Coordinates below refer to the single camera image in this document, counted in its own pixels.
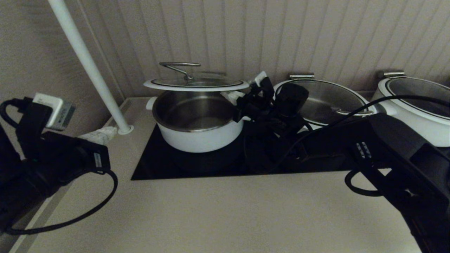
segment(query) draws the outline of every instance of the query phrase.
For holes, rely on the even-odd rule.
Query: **beige wall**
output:
[[[0,101],[42,92],[74,102],[76,112],[63,134],[77,136],[101,127],[108,111],[49,8],[43,0],[0,2]],[[120,103],[120,92],[111,89]],[[0,123],[15,140],[13,128]],[[0,235],[0,252],[7,252],[14,239]]]
[[[160,61],[273,81],[290,72],[374,90],[379,69],[450,76],[447,0],[78,0],[126,96],[170,73]]]

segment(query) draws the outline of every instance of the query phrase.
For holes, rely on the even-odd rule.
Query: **metal lid handle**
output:
[[[340,115],[348,115],[348,114],[351,113],[351,112],[348,112],[348,111],[344,111],[344,110],[342,110],[342,109],[340,109],[340,108],[338,108],[338,107],[332,107],[331,109],[332,109],[335,113],[340,114]],[[353,116],[360,116],[360,117],[363,117],[363,116],[369,116],[369,115],[372,115],[372,114],[374,114],[373,111],[364,111],[364,112],[360,112],[360,113],[354,114]]]
[[[166,67],[166,68],[170,68],[172,70],[175,70],[177,72],[184,74],[184,77],[186,79],[193,79],[194,77],[192,75],[189,75],[186,71],[176,68],[174,66],[184,66],[184,67],[200,67],[201,66],[201,64],[199,64],[199,63],[177,63],[177,62],[161,62],[161,63],[159,63],[159,65]]]

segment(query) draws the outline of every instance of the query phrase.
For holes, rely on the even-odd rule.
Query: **induction cooktop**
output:
[[[155,126],[131,180],[260,175],[247,166],[243,149],[244,136],[253,127],[251,122],[245,122],[241,135],[226,147],[207,153],[188,153],[171,147]],[[317,167],[314,171],[303,171],[280,166],[264,174],[324,171],[330,169]]]

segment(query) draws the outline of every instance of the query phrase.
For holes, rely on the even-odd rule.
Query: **white plug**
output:
[[[33,103],[43,104],[53,109],[45,127],[58,131],[66,129],[75,111],[75,106],[72,103],[42,93],[36,93]]]

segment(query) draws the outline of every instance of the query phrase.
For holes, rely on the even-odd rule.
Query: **pot lid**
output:
[[[385,95],[419,95],[450,101],[450,88],[432,81],[411,77],[393,78],[387,81],[385,86],[390,93]],[[402,99],[401,101],[427,114],[450,118],[450,109],[444,105],[415,99]]]
[[[240,90],[249,87],[249,84],[242,80],[233,80],[225,75],[211,72],[187,73],[175,66],[198,67],[198,63],[159,63],[161,66],[170,68],[183,74],[182,77],[153,79],[146,81],[144,86],[159,90],[175,91],[225,91]]]
[[[284,83],[294,83],[309,91],[308,99],[300,110],[300,114],[310,123],[325,126],[342,119],[350,112],[365,105],[367,101],[356,92],[341,85],[315,80],[313,74],[290,76],[293,81],[286,81],[275,86],[278,89]],[[376,110],[364,110],[350,117],[351,119],[371,115]]]

